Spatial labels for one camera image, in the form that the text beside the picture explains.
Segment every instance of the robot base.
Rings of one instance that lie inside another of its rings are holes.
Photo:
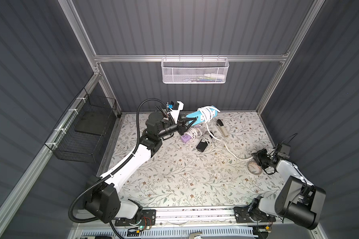
[[[145,226],[145,219],[143,217],[146,217],[146,226],[153,226],[155,224],[155,216],[156,210],[142,210],[140,221],[127,218],[116,218],[114,226]]]
[[[249,222],[275,222],[276,219],[273,216],[268,216],[266,213],[258,209],[259,200],[261,196],[254,198],[250,205],[244,207],[234,207],[234,216],[237,223],[249,223]]]

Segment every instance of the gray wall panel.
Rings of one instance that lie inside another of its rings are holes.
[[[0,206],[92,74],[57,1],[0,1]],[[1,238],[65,238],[96,168],[53,157]]]
[[[279,63],[230,63],[225,84],[164,84],[158,62],[103,62],[107,78],[123,111],[136,111],[147,98],[182,101],[184,110],[214,105],[220,110],[253,110],[257,107]],[[147,103],[142,111],[154,111]]]
[[[283,54],[312,0],[74,1],[99,55]]]
[[[262,117],[275,142],[298,133],[292,160],[327,192],[328,236],[359,237],[359,1],[326,1]]]

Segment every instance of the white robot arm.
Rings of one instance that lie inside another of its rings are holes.
[[[168,119],[164,118],[166,113],[163,111],[155,111],[149,115],[145,122],[147,128],[139,139],[136,152],[133,154],[134,148],[100,178],[92,176],[89,179],[87,188],[100,179],[106,178],[101,186],[86,193],[85,209],[104,223],[110,222],[115,217],[139,220],[142,207],[131,200],[120,200],[118,193],[129,177],[159,150],[163,137],[173,135],[174,132],[183,135],[196,122],[196,118],[179,119],[179,112],[182,109],[182,102],[171,102],[171,104],[167,104]]]
[[[312,184],[298,169],[288,161],[290,146],[280,143],[274,153],[268,155],[266,149],[252,154],[253,159],[263,169],[273,167],[285,181],[277,198],[254,198],[249,206],[235,207],[237,222],[240,219],[275,221],[275,217],[287,218],[295,224],[314,229],[319,222],[326,192]]]

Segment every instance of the black cable duct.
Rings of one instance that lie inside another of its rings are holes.
[[[140,106],[137,109],[137,113],[136,113],[136,126],[137,126],[137,142],[136,142],[136,146],[132,152],[132,154],[119,166],[117,167],[113,172],[111,172],[108,176],[98,180],[95,184],[91,185],[89,188],[87,188],[85,191],[83,191],[81,194],[79,194],[74,200],[73,202],[70,204],[69,208],[68,208],[68,217],[72,222],[76,222],[76,223],[86,223],[86,222],[91,222],[91,221],[96,221],[98,220],[97,217],[91,217],[91,218],[86,218],[86,219],[80,219],[80,218],[76,218],[73,215],[73,209],[76,205],[76,203],[80,200],[80,198],[85,195],[89,190],[91,190],[92,188],[96,187],[99,184],[102,184],[103,182],[105,182],[107,179],[110,178],[110,175],[115,175],[115,173],[117,173],[122,167],[125,166],[125,164],[127,164],[129,162],[129,160],[134,156],[135,152],[137,152],[138,146],[140,144],[140,123],[139,123],[139,113],[140,113],[140,109],[141,106],[147,102],[147,101],[158,101],[159,103],[163,104],[164,106],[166,104],[164,104],[161,100],[156,99],[156,98],[150,98],[150,99],[146,99],[144,100]]]
[[[110,227],[112,228],[113,232],[115,233],[116,236],[118,236],[119,239],[124,239],[116,230],[115,227],[112,223],[112,221],[109,222]]]

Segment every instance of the metal bar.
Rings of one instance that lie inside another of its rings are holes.
[[[312,237],[314,239],[328,239],[325,231],[323,230],[323,227],[321,223],[318,223],[318,226],[310,231],[312,233]]]
[[[268,88],[266,89],[265,93],[263,94],[261,101],[259,102],[259,105],[256,109],[258,112],[258,115],[262,114],[264,108],[266,107],[268,101],[270,100],[271,95],[273,94],[275,88],[277,87],[278,83],[280,82],[281,78],[283,77],[283,74],[286,72],[287,67],[290,65],[292,58],[294,57],[295,53],[297,52],[299,46],[301,45],[304,37],[307,34],[307,31],[311,27],[311,24],[315,20],[315,17],[318,15],[318,12],[321,9],[324,2],[325,2],[325,0],[314,0],[314,2],[311,4],[311,7],[310,7],[308,13],[306,14],[306,17],[304,18],[300,28],[298,29],[296,36],[292,40],[292,43],[288,50],[286,61],[279,66],[273,79],[271,80],[271,83],[269,84]]]
[[[95,61],[94,56],[96,51],[89,39],[88,34],[86,33],[85,27],[81,22],[80,16],[76,10],[75,5],[72,0],[58,0],[62,10],[64,11],[65,16],[68,19],[70,26],[72,27],[73,32],[75,33],[78,42],[81,45],[82,50],[84,51],[86,58],[88,59],[89,64],[91,65],[93,72],[96,72],[100,69],[101,74],[104,79],[100,79],[99,83],[103,89],[105,96],[108,98],[113,98],[117,102],[117,112],[121,113],[120,105],[118,104],[115,94],[109,84],[108,79],[105,76],[104,70],[102,67]]]
[[[99,73],[93,74],[89,82],[86,84],[85,89],[88,93],[92,92],[94,87],[96,86],[99,80]],[[83,98],[86,95],[86,91],[83,89],[79,94],[78,98]],[[75,109],[78,103],[81,101],[75,100],[70,109]],[[74,111],[67,111],[66,115],[61,119],[58,123],[57,128],[62,127],[70,115]],[[53,142],[57,135],[59,134],[58,131],[54,130],[51,136],[49,137],[47,142]],[[23,203],[25,197],[28,195],[29,191],[31,190],[33,184],[38,179],[38,176],[44,169],[45,165],[48,163],[49,159],[52,156],[52,151],[49,150],[47,146],[43,146],[41,150],[38,152],[37,156],[33,159],[32,163],[29,165],[28,169],[25,171],[21,179],[12,189],[9,196],[5,199],[4,203],[0,207],[0,237],[9,225],[10,221],[12,220],[13,216],[19,209],[20,205]]]
[[[117,143],[118,136],[120,135],[121,127],[122,127],[122,123],[124,122],[124,119],[125,119],[125,114],[123,114],[120,118],[118,118],[114,124],[112,134],[110,136],[108,145],[106,146],[106,150],[103,159],[101,160],[100,167],[97,170],[96,177],[99,177],[100,175],[108,171],[108,167],[112,159],[114,148]]]
[[[270,139],[271,145],[272,145],[273,147],[275,147],[274,141],[273,141],[273,139],[272,139],[272,137],[271,137],[269,131],[267,130],[267,127],[266,127],[266,125],[264,124],[264,121],[263,121],[262,117],[261,117],[260,115],[258,115],[258,116],[259,116],[259,119],[260,119],[261,122],[262,122],[262,125],[263,125],[263,127],[264,127],[264,130],[265,130],[266,133],[267,133],[267,136],[268,136],[269,139]]]
[[[96,62],[160,62],[180,60],[179,55],[95,55]],[[287,55],[181,55],[181,60],[218,61],[229,59],[229,62],[285,62]]]
[[[72,30],[75,33],[77,40],[80,43],[81,48],[83,49],[90,66],[93,69],[93,72],[95,72],[97,69],[97,63],[94,60],[93,56],[96,55],[96,52],[89,40],[88,34],[86,33],[80,18],[78,17],[78,13],[72,0],[58,0],[58,3],[64,11],[68,22],[72,27]]]
[[[168,207],[168,208],[145,208],[155,209],[156,224],[153,227],[192,227],[192,226],[228,226],[236,224],[233,208],[235,206],[210,206],[210,207]],[[93,217],[86,210],[78,210],[77,217]],[[292,221],[285,219],[285,224],[293,224]],[[258,225],[267,225],[268,222],[259,222]],[[274,224],[282,224],[277,219]],[[238,225],[256,226],[256,222],[239,223]],[[72,230],[75,229],[105,229],[108,225],[101,221],[89,223],[74,223]]]
[[[100,70],[100,73],[102,75],[102,77],[99,81],[100,86],[103,89],[106,97],[115,99],[115,102],[117,104],[117,113],[120,114],[122,112],[122,109],[120,107],[120,104],[118,103],[118,100],[115,98],[115,94],[113,93],[112,87],[110,86],[110,83],[108,81],[108,78],[106,77],[105,71],[100,63],[98,63],[98,69]]]

